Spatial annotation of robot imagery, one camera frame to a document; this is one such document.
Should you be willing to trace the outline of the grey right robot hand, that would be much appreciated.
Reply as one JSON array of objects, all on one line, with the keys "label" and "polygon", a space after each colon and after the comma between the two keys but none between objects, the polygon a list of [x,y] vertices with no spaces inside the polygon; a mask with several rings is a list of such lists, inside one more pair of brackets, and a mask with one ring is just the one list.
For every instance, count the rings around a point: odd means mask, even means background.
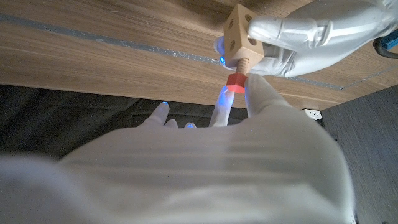
[{"label": "grey right robot hand", "polygon": [[178,128],[161,103],[60,161],[1,158],[2,223],[349,223],[354,189],[338,143],[260,75],[248,117]]}]

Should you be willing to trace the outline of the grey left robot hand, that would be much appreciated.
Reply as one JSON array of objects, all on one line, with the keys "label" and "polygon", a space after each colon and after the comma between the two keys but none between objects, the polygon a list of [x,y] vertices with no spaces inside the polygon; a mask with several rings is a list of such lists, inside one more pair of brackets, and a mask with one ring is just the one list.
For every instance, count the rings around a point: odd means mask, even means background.
[{"label": "grey left robot hand", "polygon": [[397,28],[397,0],[312,1],[285,18],[258,16],[248,35],[265,54],[251,73],[296,77],[330,67]]}]

